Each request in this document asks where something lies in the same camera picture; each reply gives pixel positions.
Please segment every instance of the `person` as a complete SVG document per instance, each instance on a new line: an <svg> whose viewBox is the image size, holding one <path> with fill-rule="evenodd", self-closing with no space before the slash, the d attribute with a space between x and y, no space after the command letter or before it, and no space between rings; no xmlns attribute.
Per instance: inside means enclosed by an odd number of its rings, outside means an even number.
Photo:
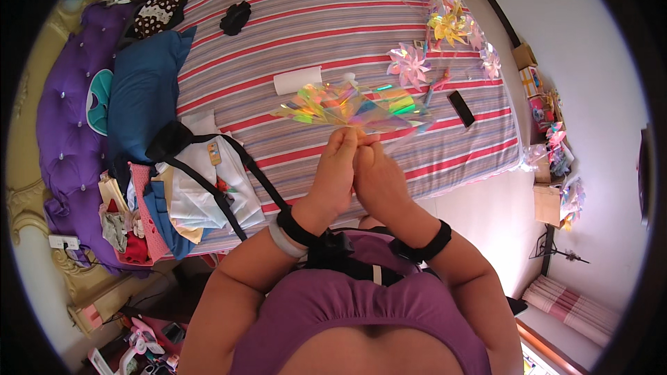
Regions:
<svg viewBox="0 0 667 375"><path fill-rule="evenodd" d="M523 373L516 323L496 272L455 231L440 237L449 227L414 203L378 135L336 130L288 220L308 234L325 234L348 209L353 189L370 217L344 233L354 261L370 264L373 280L317 267L294 270L307 246L290 237L292 228L272 223L232 250L208 279L179 375ZM439 279L393 254L387 234L417 250L436 236L448 240L427 258ZM400 280L377 281L390 274Z"/></svg>

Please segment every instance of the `polka dot cloth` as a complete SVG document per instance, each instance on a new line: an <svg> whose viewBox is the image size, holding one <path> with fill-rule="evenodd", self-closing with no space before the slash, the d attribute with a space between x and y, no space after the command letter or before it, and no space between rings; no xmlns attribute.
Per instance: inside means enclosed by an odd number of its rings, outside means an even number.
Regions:
<svg viewBox="0 0 667 375"><path fill-rule="evenodd" d="M134 32L144 39L165 29L184 0L148 0L134 19Z"/></svg>

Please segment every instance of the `person's left hand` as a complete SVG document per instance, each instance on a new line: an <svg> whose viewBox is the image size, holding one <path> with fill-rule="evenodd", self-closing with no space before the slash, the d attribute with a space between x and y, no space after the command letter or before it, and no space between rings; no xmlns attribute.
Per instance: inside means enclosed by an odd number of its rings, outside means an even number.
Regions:
<svg viewBox="0 0 667 375"><path fill-rule="evenodd" d="M354 169L352 160L358 146L370 145L379 140L379 135L366 135L361 129L346 127L336 130L324 148L315 173L315 181L307 196L299 200L292 209L292 216L302 227L302 222L316 221L319 226L308 224L313 234L322 233L338 215L344 213L352 201ZM311 216L312 220L297 216Z"/></svg>

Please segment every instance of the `finger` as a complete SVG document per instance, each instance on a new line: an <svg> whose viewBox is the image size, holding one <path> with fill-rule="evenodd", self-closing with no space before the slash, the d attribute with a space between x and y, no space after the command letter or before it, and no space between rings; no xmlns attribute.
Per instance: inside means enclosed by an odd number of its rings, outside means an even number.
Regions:
<svg viewBox="0 0 667 375"><path fill-rule="evenodd" d="M374 158L375 153L370 146L360 146L357 149L355 156L356 161L353 163L355 173L357 171L363 171L366 168L372 167Z"/></svg>
<svg viewBox="0 0 667 375"><path fill-rule="evenodd" d="M379 141L379 134L367 135L359 139L357 145L371 145L373 142Z"/></svg>
<svg viewBox="0 0 667 375"><path fill-rule="evenodd" d="M340 156L341 159L352 163L355 152L357 152L357 129L348 128L343 136L343 143L340 148L338 148L337 156Z"/></svg>
<svg viewBox="0 0 667 375"><path fill-rule="evenodd" d="M340 146L343 144L343 137L345 136L347 129L349 128L345 127L333 131L333 133L329 137L329 142L327 143L327 146L324 148L324 151L322 152L323 157L329 158L331 156L336 155L336 153L338 152L338 148L340 148Z"/></svg>
<svg viewBox="0 0 667 375"><path fill-rule="evenodd" d="M373 142L370 147L373 150L373 163L377 163L384 158L384 147L382 146L382 143L379 141Z"/></svg>

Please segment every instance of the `white bangle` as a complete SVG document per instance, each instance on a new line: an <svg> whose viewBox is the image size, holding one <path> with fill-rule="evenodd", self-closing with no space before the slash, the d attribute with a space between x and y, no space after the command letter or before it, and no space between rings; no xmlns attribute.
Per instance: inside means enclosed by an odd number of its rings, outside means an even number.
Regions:
<svg viewBox="0 0 667 375"><path fill-rule="evenodd" d="M288 254L292 258L302 258L308 253L308 249L299 249L289 243L289 240L287 240L283 230L278 226L275 218L269 223L269 233L271 234L271 239L273 239L276 246L278 246L281 251Z"/></svg>

